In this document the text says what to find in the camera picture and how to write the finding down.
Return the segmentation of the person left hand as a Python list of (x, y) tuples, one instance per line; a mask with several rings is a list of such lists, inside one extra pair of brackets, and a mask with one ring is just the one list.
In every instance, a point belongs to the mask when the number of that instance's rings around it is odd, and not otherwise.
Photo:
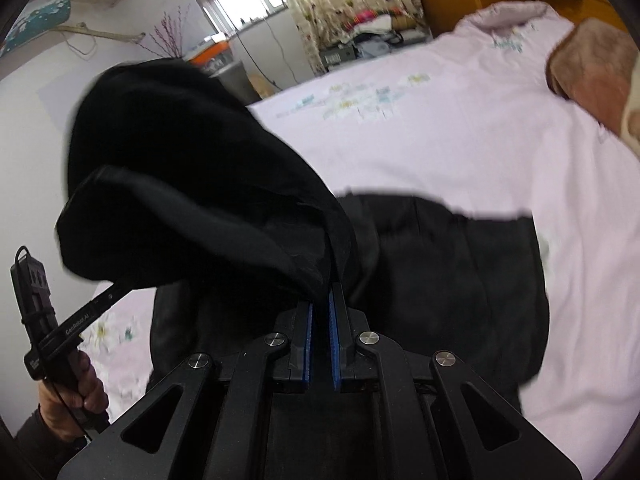
[(71, 410), (85, 408), (88, 412), (102, 414), (110, 403), (88, 354), (79, 351), (76, 362), (79, 378), (75, 388), (69, 389), (47, 380), (38, 382), (41, 417), (52, 434), (63, 442), (72, 442), (84, 435)]

